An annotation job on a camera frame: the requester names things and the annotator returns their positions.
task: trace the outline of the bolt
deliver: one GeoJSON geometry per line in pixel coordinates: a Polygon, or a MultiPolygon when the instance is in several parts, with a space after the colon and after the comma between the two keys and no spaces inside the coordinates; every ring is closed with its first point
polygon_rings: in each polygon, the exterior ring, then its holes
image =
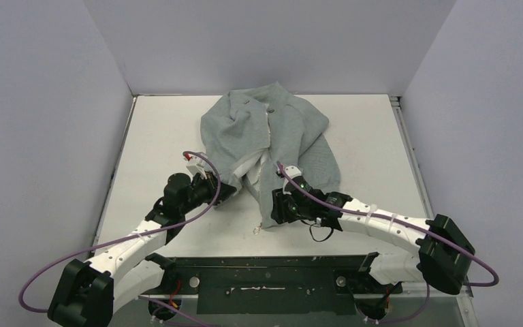
{"type": "Polygon", "coordinates": [[[346,286],[346,278],[343,277],[343,276],[340,276],[340,277],[336,278],[336,285],[339,286],[339,287],[346,286]]]}
{"type": "Polygon", "coordinates": [[[192,277],[189,279],[189,286],[196,288],[200,285],[200,279],[197,277],[192,277]]]}

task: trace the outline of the gray garment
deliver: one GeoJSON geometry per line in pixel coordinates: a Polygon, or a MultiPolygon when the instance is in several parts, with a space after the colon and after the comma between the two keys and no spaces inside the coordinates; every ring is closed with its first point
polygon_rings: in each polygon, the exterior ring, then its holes
{"type": "Polygon", "coordinates": [[[297,166],[312,187],[337,191],[340,170],[322,132],[329,120],[305,99],[288,93],[275,82],[264,87],[230,91],[202,116],[202,142],[221,180],[238,191],[245,183],[259,203],[263,228],[271,219],[272,191],[283,186],[276,162],[297,166]],[[237,178],[236,168],[252,154],[267,149],[257,191],[247,177],[237,178]]]}

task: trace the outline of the purple cable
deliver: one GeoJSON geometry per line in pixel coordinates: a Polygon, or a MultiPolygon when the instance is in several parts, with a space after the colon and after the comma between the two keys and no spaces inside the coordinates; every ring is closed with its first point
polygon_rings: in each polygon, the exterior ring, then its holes
{"type": "MultiPolygon", "coordinates": [[[[407,315],[406,317],[401,317],[401,318],[396,318],[396,319],[379,320],[378,324],[397,324],[398,322],[406,322],[410,319],[414,319],[420,313],[422,313],[422,311],[424,311],[426,309],[426,307],[428,306],[429,303],[430,303],[430,286],[428,285],[428,283],[426,283],[426,299],[425,299],[423,305],[418,310],[416,310],[415,313],[412,313],[411,315],[407,315]]],[[[364,313],[360,309],[358,309],[358,312],[360,312],[360,314],[365,316],[364,313]]],[[[369,318],[369,317],[368,317],[367,321],[374,322],[374,323],[376,322],[376,320],[369,318]]]]}
{"type": "Polygon", "coordinates": [[[203,156],[202,154],[200,153],[195,153],[195,152],[191,152],[191,151],[185,151],[183,153],[183,155],[195,155],[196,157],[199,157],[201,159],[203,159],[210,167],[211,169],[213,170],[214,174],[215,174],[215,177],[217,178],[217,189],[215,191],[215,195],[213,196],[213,199],[211,200],[210,204],[208,204],[208,206],[200,213],[198,213],[195,217],[191,218],[191,219],[188,219],[186,221],[183,221],[181,223],[176,223],[175,225],[171,225],[171,226],[167,226],[167,227],[163,227],[163,228],[158,228],[156,230],[150,230],[148,232],[143,232],[143,233],[139,233],[139,234],[134,234],[134,235],[130,235],[130,236],[126,236],[126,237],[122,237],[122,238],[118,238],[116,240],[111,240],[109,242],[106,242],[106,243],[103,243],[103,244],[98,244],[98,245],[95,245],[94,247],[88,247],[87,249],[83,249],[83,250],[79,250],[79,251],[76,251],[76,252],[73,252],[73,253],[70,253],[70,254],[67,254],[66,256],[64,257],[61,257],[53,262],[51,262],[50,264],[46,265],[45,267],[39,269],[33,276],[31,276],[31,278],[29,278],[29,280],[23,285],[23,287],[21,288],[21,291],[19,292],[19,296],[18,296],[18,301],[19,301],[19,304],[21,305],[21,307],[23,307],[23,309],[25,310],[28,310],[28,311],[31,311],[31,312],[35,312],[35,313],[47,313],[47,309],[39,309],[39,308],[35,308],[35,307],[32,307],[30,305],[28,305],[26,302],[25,302],[25,299],[24,299],[24,296],[25,296],[25,292],[27,290],[27,288],[29,288],[29,286],[37,279],[37,277],[39,277],[40,275],[42,275],[44,272],[46,272],[47,270],[51,269],[51,267],[67,260],[67,259],[70,259],[72,257],[75,257],[77,255],[80,255],[80,254],[83,254],[83,253],[87,253],[87,252],[92,252],[94,250],[97,250],[97,249],[101,249],[103,247],[108,247],[110,245],[114,245],[114,244],[117,244],[117,243],[121,243],[121,242],[125,242],[126,240],[133,240],[134,238],[137,238],[140,236],[147,236],[147,235],[151,235],[151,234],[155,234],[155,233],[159,233],[159,232],[162,232],[164,230],[172,230],[174,228],[177,228],[177,227],[180,227],[180,226],[183,226],[183,225],[186,225],[188,223],[191,223],[192,221],[196,220],[197,218],[200,218],[201,216],[203,216],[206,212],[209,211],[209,209],[211,209],[214,205],[214,203],[217,201],[217,198],[219,197],[219,192],[221,190],[221,177],[219,176],[219,172],[217,171],[217,169],[213,166],[213,163],[211,163],[211,161],[209,161],[205,156],[203,156]]]}
{"type": "MultiPolygon", "coordinates": [[[[158,304],[158,305],[161,305],[162,307],[165,307],[166,309],[170,310],[170,311],[173,311],[189,320],[191,320],[192,322],[195,322],[196,324],[200,325],[200,326],[203,326],[203,327],[214,327],[214,325],[208,325],[206,324],[205,322],[202,322],[201,320],[198,320],[198,319],[195,319],[194,317],[191,317],[190,315],[188,315],[187,313],[183,313],[181,311],[179,311],[178,309],[175,309],[173,306],[163,302],[163,301],[160,301],[160,300],[155,300],[154,298],[148,298],[146,296],[140,296],[139,298],[141,298],[142,300],[147,300],[149,302],[153,302],[155,304],[158,304]]],[[[181,324],[181,323],[175,323],[175,324],[171,324],[173,326],[194,326],[194,325],[188,325],[188,324],[181,324]]]]}
{"type": "MultiPolygon", "coordinates": [[[[334,206],[332,204],[329,204],[327,202],[321,201],[320,199],[318,199],[315,196],[313,196],[310,193],[308,193],[305,189],[301,188],[298,184],[296,184],[296,182],[294,182],[285,173],[283,165],[279,161],[277,162],[277,165],[278,165],[278,169],[280,170],[280,173],[287,179],[287,181],[290,184],[292,184],[296,189],[298,189],[298,191],[302,192],[302,194],[304,194],[305,196],[307,196],[308,198],[310,198],[314,202],[316,202],[318,204],[321,204],[322,206],[324,206],[326,208],[330,208],[332,210],[340,211],[341,213],[349,213],[350,215],[358,215],[358,216],[366,216],[368,214],[368,213],[363,213],[363,212],[360,212],[360,211],[352,211],[352,210],[343,209],[343,208],[334,206]]],[[[373,213],[371,215],[371,217],[382,218],[382,219],[389,220],[389,221],[392,220],[392,218],[390,216],[382,215],[382,214],[379,214],[379,213],[373,213]]],[[[466,249],[462,248],[461,246],[451,242],[450,240],[447,240],[446,238],[443,238],[442,236],[440,236],[440,235],[438,235],[438,234],[436,234],[434,232],[431,232],[429,230],[425,230],[425,229],[423,229],[421,227],[418,227],[416,225],[413,225],[411,223],[407,223],[406,221],[394,220],[394,223],[398,223],[398,224],[403,225],[405,227],[412,228],[413,230],[417,230],[418,232],[424,233],[424,234],[426,234],[426,235],[428,235],[428,236],[430,236],[432,238],[435,238],[435,239],[441,241],[442,243],[445,243],[446,245],[448,245],[452,249],[455,249],[456,251],[460,252],[462,255],[468,257],[470,260],[472,260],[472,261],[476,262],[477,264],[479,264],[480,266],[482,266],[484,269],[488,270],[488,272],[490,274],[492,274],[492,277],[494,277],[494,280],[491,281],[491,282],[487,282],[487,283],[484,283],[484,282],[482,282],[482,283],[466,282],[466,283],[464,283],[464,285],[476,286],[476,287],[491,287],[491,286],[497,285],[499,283],[500,278],[498,277],[498,274],[496,273],[496,271],[494,271],[494,269],[492,267],[488,266],[484,261],[476,258],[475,255],[473,255],[472,253],[468,252],[466,249]]]]}

